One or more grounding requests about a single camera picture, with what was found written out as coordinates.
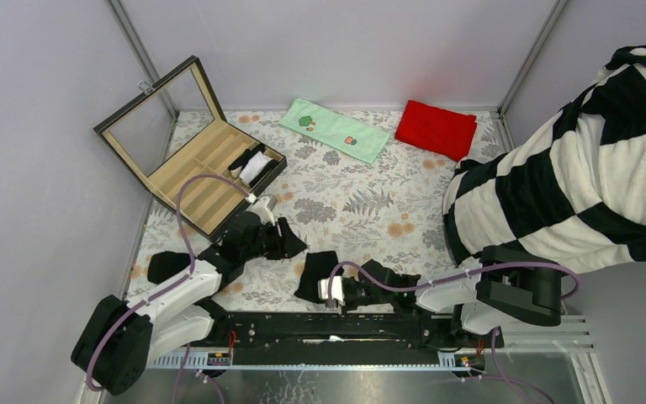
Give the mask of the light green printed cloth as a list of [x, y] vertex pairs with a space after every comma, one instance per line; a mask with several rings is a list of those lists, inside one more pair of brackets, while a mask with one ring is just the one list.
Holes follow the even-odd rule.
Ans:
[[292, 102], [279, 124], [367, 164], [390, 138], [389, 132], [301, 98]]

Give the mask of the black white checkered blanket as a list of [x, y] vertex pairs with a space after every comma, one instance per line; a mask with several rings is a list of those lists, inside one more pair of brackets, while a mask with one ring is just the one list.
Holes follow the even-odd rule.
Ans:
[[456, 264], [487, 247], [578, 274], [646, 262], [646, 45], [616, 50], [521, 146], [461, 160], [442, 214]]

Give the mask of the white rolled cloth in box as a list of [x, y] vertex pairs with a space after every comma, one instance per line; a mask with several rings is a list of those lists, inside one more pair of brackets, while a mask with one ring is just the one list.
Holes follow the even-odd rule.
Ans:
[[258, 151], [254, 154], [249, 161], [242, 168], [239, 179], [246, 185], [251, 187], [255, 183], [255, 178], [261, 174], [266, 166], [272, 162], [273, 159], [266, 156], [263, 152]]

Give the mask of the red folded cloth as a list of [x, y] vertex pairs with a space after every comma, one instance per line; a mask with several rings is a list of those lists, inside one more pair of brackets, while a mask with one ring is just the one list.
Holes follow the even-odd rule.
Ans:
[[474, 115], [409, 100], [394, 138], [458, 162], [469, 154], [477, 126]]

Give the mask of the black rolled sock in box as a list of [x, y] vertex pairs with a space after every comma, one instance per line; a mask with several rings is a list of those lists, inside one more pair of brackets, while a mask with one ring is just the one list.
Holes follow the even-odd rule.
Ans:
[[241, 171], [244, 169], [244, 167], [247, 165], [247, 163], [258, 153], [258, 152], [264, 152], [265, 151], [265, 146], [260, 143], [256, 146], [254, 146], [252, 149], [245, 149], [241, 155], [239, 155], [229, 166], [228, 170], [230, 172], [231, 177], [233, 178], [239, 178]]

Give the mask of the black garment at mat edge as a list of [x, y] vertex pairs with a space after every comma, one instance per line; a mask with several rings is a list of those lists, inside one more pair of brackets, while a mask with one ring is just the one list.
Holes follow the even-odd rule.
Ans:
[[185, 252], [158, 252], [151, 256], [146, 278], [150, 283], [160, 284], [189, 268], [190, 264], [190, 255]]

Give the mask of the black underwear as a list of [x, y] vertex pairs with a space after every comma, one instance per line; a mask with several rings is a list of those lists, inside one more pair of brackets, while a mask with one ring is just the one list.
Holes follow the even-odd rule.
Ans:
[[327, 300], [320, 298], [319, 281], [328, 279], [337, 264], [339, 264], [339, 260], [335, 251], [308, 252], [294, 296], [311, 303], [327, 304]]

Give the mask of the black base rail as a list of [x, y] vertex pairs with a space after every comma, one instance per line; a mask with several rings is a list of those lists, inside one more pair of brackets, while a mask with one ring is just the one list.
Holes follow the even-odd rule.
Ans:
[[504, 344], [492, 332], [464, 331], [451, 315], [233, 311], [196, 344], [232, 353], [235, 365], [420, 367], [493, 343]]

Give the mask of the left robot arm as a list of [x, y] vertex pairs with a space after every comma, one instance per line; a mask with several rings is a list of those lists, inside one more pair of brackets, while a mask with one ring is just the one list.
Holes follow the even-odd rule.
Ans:
[[91, 391], [116, 396], [142, 375], [146, 364], [202, 340], [222, 343], [225, 320], [198, 305], [236, 280], [256, 258], [293, 258], [307, 248], [283, 217], [245, 211], [219, 242], [200, 253], [160, 252], [148, 274], [154, 288], [128, 300], [108, 295], [96, 305], [71, 352]]

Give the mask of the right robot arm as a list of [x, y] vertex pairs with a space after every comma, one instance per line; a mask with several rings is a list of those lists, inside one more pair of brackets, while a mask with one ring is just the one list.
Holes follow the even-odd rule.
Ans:
[[562, 280], [573, 275], [555, 262], [506, 247], [486, 247], [480, 258], [439, 279], [372, 267], [344, 278], [340, 269], [335, 266], [319, 283], [319, 296], [330, 306], [389, 304], [401, 311], [449, 313], [449, 336], [462, 347], [512, 322], [556, 327], [567, 296]]

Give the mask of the black wooden compartment box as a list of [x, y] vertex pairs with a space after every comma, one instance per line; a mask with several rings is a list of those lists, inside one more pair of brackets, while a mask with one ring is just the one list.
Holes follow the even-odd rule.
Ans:
[[239, 190], [262, 194], [286, 157], [264, 146], [271, 168], [250, 182], [231, 175], [228, 167], [261, 142], [228, 122], [197, 56], [140, 90], [94, 131], [157, 202], [180, 206], [183, 219], [214, 241], [247, 206]]

